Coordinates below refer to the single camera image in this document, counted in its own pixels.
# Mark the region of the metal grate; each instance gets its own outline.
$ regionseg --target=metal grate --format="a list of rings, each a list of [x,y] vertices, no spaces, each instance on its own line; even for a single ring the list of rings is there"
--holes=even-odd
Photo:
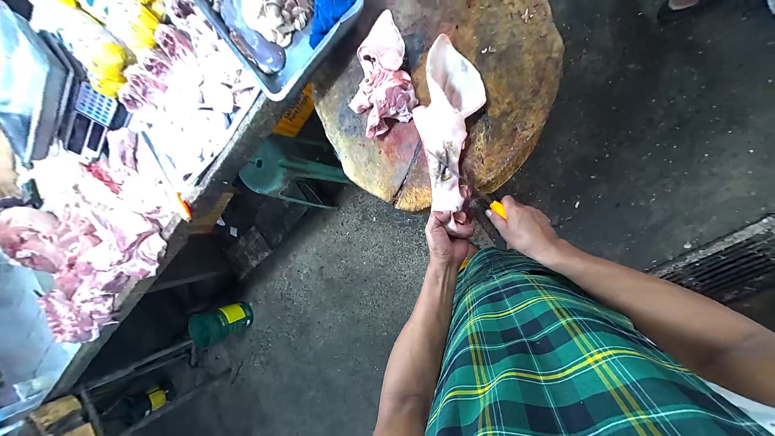
[[[682,254],[650,274],[721,303],[769,288],[775,279],[775,216]]]

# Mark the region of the metal tray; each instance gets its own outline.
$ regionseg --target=metal tray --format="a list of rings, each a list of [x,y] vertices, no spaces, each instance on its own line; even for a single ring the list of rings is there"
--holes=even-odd
[[[315,48],[309,46],[309,35],[312,33],[312,21],[302,30],[294,32],[293,42],[285,48],[285,67],[276,74],[264,74],[253,62],[248,61],[229,38],[229,29],[223,22],[220,14],[212,10],[207,0],[194,0],[194,3],[202,10],[205,16],[215,27],[215,31],[226,41],[229,48],[250,69],[258,80],[258,84],[269,100],[279,102],[288,97],[297,95],[307,84],[312,72],[320,62],[339,42],[343,36],[355,24],[360,12],[363,10],[363,0],[356,0],[339,22],[323,38],[323,41]]]

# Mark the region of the yellow knife handle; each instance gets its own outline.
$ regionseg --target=yellow knife handle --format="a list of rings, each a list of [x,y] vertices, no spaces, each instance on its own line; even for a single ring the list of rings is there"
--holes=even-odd
[[[504,220],[506,219],[506,209],[503,208],[503,204],[501,202],[495,201],[490,203],[490,209],[500,215]]]

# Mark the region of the green plaid sarong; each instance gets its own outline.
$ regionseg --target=green plaid sarong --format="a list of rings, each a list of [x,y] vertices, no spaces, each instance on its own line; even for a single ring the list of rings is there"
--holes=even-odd
[[[496,248],[458,277],[425,434],[771,436],[629,319]]]

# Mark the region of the man's right hand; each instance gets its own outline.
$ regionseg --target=man's right hand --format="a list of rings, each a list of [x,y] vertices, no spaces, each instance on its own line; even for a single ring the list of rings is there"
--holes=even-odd
[[[546,215],[535,207],[517,202],[511,196],[503,197],[501,202],[506,212],[506,220],[489,209],[486,214],[506,241],[508,248],[514,248],[542,263],[556,253],[561,239],[549,225]]]

